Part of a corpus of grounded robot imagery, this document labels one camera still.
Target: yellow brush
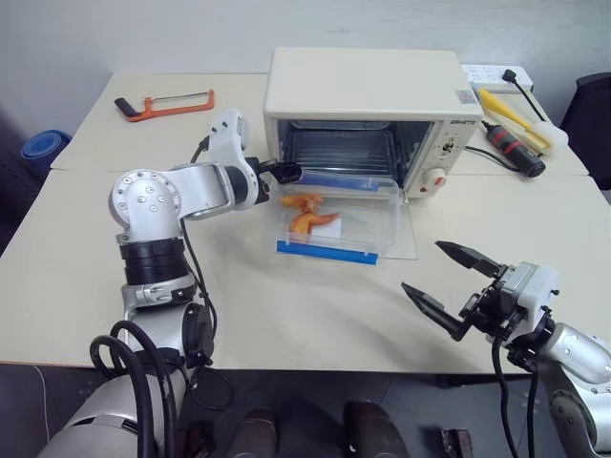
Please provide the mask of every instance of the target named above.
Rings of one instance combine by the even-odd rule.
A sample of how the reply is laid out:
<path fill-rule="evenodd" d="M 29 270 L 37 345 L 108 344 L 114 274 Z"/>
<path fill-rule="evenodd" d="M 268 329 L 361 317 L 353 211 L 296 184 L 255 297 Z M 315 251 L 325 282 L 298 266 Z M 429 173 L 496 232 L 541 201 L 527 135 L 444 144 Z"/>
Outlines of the yellow brush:
<path fill-rule="evenodd" d="M 479 103 L 484 110 L 505 116 L 522 127 L 526 131 L 524 140 L 540 153 L 552 155 L 567 147 L 568 135 L 551 122 L 537 121 L 531 124 L 485 89 L 480 89 L 478 93 Z"/>

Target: blue object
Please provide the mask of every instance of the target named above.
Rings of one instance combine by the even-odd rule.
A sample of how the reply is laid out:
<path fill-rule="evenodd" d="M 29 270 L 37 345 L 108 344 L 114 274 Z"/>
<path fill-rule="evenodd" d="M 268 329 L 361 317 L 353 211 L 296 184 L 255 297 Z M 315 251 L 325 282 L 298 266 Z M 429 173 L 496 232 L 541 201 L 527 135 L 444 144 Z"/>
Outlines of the blue object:
<path fill-rule="evenodd" d="M 362 177 L 346 177 L 341 175 L 323 175 L 303 173 L 296 184 L 310 186 L 331 186 L 333 188 L 355 189 L 375 193 L 380 186 L 376 180 Z"/>
<path fill-rule="evenodd" d="M 21 157 L 26 159 L 34 171 L 46 178 L 51 170 L 51 163 L 68 146 L 72 137 L 61 131 L 45 131 L 30 138 L 21 147 Z"/>
<path fill-rule="evenodd" d="M 304 255 L 314 258 L 325 258 L 327 260 L 346 260 L 348 262 L 360 262 L 370 265 L 375 265 L 378 261 L 377 253 L 363 253 L 362 251 L 342 250 L 340 248 L 328 248 L 326 246 L 308 245 L 306 243 L 286 243 L 283 240 L 276 241 L 276 251 L 292 255 Z"/>

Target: white table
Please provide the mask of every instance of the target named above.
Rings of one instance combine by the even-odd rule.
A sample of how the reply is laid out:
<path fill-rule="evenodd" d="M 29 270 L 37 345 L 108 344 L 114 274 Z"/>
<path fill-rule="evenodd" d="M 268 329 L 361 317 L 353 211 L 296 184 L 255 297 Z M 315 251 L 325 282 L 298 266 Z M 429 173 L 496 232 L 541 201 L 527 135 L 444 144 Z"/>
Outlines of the white table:
<path fill-rule="evenodd" d="M 89 342 L 121 318 L 119 227 L 107 210 L 119 175 L 50 174 L 0 260 L 0 361 L 90 365 Z M 189 226 L 219 309 L 218 367 L 491 372 L 480 333 L 455 343 L 400 287 L 406 281 L 457 313 L 488 284 L 446 257 L 437 239 L 502 262 L 554 264 L 554 318 L 611 340 L 611 215 L 589 177 L 452 177 L 434 198 L 411 204 L 419 260 L 377 266 L 275 254 L 270 209 Z"/>
<path fill-rule="evenodd" d="M 170 169 L 185 162 L 200 140 L 207 135 L 213 117 L 227 108 L 239 108 L 249 124 L 247 153 L 269 158 L 263 135 L 265 74 L 116 74 L 92 107 L 70 146 L 53 163 L 54 169 L 128 171 L 136 168 Z M 214 89 L 216 107 L 212 111 L 180 114 L 126 122 L 114 100 L 125 97 L 136 110 L 144 96 L 190 94 Z M 535 120 L 532 109 L 520 94 L 499 94 L 501 100 L 528 120 Z M 181 104 L 194 103 L 181 100 Z M 494 151 L 483 129 L 475 132 L 470 145 Z M 546 176 L 585 176 L 587 170 L 570 149 L 564 154 L 546 156 Z M 510 175 L 489 159 L 464 152 L 452 175 Z"/>

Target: white wall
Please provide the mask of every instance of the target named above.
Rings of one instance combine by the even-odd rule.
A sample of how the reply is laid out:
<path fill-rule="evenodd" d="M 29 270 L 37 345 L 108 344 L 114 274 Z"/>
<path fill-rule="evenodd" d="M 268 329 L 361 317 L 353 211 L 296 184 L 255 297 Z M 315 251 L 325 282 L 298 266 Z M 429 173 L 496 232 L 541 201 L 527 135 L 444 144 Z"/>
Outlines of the white wall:
<path fill-rule="evenodd" d="M 265 72 L 277 45 L 339 46 L 522 65 L 559 122 L 575 79 L 611 68 L 610 3 L 1 0 L 0 111 L 25 135 L 73 133 L 113 72 Z"/>

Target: power strip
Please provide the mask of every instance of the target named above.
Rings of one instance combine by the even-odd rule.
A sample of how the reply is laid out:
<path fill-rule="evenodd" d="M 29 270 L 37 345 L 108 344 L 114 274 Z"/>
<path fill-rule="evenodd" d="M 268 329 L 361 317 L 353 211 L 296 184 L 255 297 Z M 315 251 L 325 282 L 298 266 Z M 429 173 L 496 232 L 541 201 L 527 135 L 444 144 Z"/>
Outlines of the power strip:
<path fill-rule="evenodd" d="M 524 91 L 533 90 L 533 80 L 526 71 L 517 65 L 463 65 L 462 70 L 467 75 L 474 91 L 487 89 L 493 93 L 519 93 L 513 83 L 503 80 L 503 74 L 509 69 L 516 73 L 516 81 Z"/>

